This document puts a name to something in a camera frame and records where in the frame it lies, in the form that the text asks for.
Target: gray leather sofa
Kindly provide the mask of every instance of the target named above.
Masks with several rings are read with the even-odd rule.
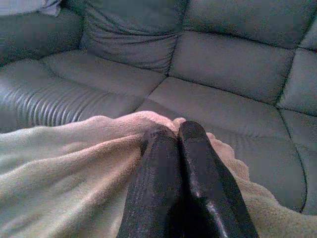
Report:
[[[317,215],[316,0],[68,0],[0,18],[0,132],[151,110],[201,123]]]

